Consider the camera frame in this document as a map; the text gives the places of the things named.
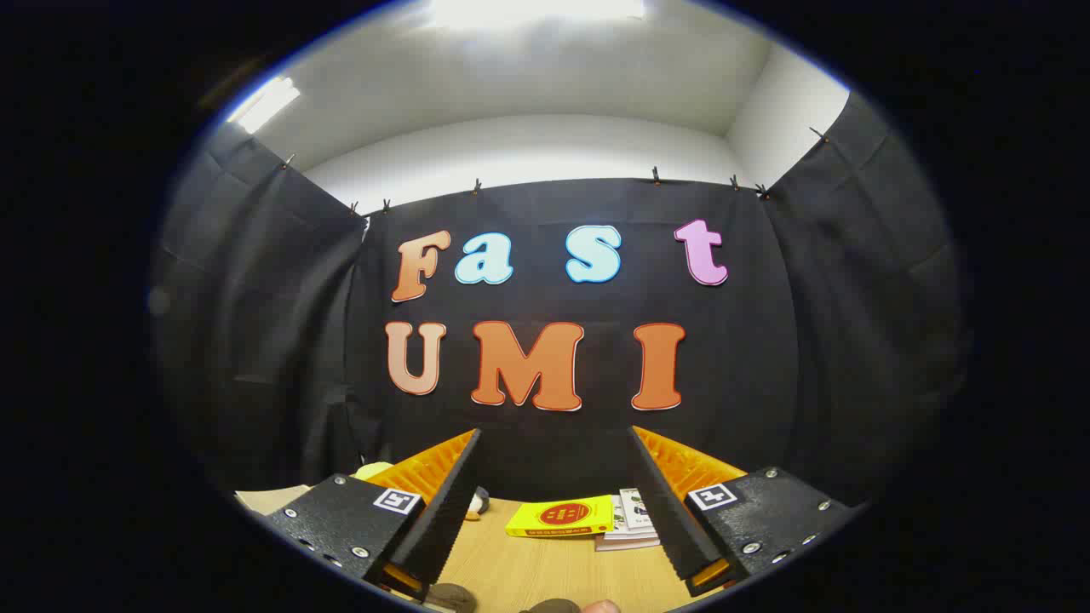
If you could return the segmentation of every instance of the white ceiling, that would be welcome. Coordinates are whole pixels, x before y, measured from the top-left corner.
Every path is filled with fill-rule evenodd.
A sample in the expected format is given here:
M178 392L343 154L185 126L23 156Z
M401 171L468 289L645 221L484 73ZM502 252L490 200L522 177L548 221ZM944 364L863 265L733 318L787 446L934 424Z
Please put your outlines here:
M771 41L686 0L644 7L642 20L512 31L428 27L428 3L407 3L283 71L301 95L256 135L303 171L407 132L511 115L616 116L723 136Z

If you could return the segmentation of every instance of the fluorescent light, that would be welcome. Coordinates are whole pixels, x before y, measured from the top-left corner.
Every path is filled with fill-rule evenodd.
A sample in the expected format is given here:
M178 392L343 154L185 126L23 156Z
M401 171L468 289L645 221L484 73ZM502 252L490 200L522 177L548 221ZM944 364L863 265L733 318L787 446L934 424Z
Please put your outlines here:
M227 121L238 120L239 125L253 134L274 115L299 97L299 89L292 86L290 79L276 77L254 92L239 108L227 118Z
M643 0L433 0L439 27L511 27L544 17L572 21L643 19Z

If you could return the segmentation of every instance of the orange letter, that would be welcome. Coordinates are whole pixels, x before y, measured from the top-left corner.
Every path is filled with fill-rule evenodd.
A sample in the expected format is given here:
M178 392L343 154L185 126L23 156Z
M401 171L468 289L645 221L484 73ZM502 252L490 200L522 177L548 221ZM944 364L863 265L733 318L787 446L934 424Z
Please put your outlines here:
M640 411L673 409L681 404L674 389L677 371L678 341L685 328L677 324L646 324L632 330L643 346L643 378L640 393L632 397L632 408Z
M540 376L533 404L546 411L576 411L583 399L576 396L576 346L583 338L578 324L553 323L545 326L530 356L522 352L514 330L507 322L481 322L473 326L481 339L481 384L470 394L479 405L502 405L499 376L504 377L511 400L519 407Z
M401 254L401 272L398 274L398 287L393 289L390 300L393 302L404 302L413 298L424 296L427 288L420 283L420 274L424 273L424 278L432 278L435 274L435 266L439 263L439 252L429 247L437 247L440 250L450 247L450 232L440 230L434 235L405 241L398 248Z
M424 338L424 372L420 376L409 374L409 358L405 356L405 345L412 325L404 322L386 324L386 337L389 348L386 352L386 366L390 370L390 380L398 389L408 394L423 396L431 394L439 383L439 339L447 335L447 326L443 324L421 324L420 335Z

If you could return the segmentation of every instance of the yellow book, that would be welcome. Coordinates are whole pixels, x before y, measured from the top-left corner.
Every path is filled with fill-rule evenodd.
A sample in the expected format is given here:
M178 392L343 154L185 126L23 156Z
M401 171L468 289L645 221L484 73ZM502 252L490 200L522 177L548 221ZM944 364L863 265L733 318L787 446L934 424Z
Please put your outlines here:
M571 537L613 531L613 496L523 503L507 522L512 537Z

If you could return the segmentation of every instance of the binder clip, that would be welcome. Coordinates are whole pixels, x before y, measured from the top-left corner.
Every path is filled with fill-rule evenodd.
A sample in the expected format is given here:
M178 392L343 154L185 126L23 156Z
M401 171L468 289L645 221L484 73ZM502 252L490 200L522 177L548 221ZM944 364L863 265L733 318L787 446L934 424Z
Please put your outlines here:
M822 134L821 132L814 130L813 128L811 128L810 131L813 132L814 134L818 134L819 136L821 136L822 142L825 142L825 143L828 142L828 137L825 136L824 134Z

